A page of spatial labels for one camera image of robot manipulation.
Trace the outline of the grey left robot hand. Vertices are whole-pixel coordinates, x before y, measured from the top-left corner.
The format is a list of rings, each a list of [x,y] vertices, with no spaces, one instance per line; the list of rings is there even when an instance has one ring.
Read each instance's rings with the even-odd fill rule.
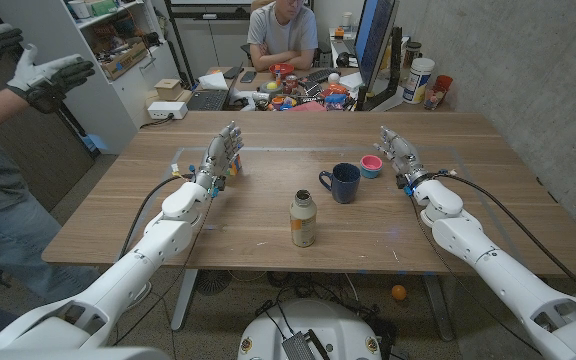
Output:
[[[242,147],[241,129],[231,121],[209,143],[196,173],[195,183],[210,189],[218,177],[226,174]]]

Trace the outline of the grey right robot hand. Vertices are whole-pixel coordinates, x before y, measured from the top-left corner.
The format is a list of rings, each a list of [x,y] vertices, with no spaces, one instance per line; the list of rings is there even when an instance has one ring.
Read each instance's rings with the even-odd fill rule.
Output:
[[[398,177],[398,187],[408,186],[411,190],[430,177],[424,168],[417,149],[395,131],[381,126],[381,142],[374,147],[392,162]]]

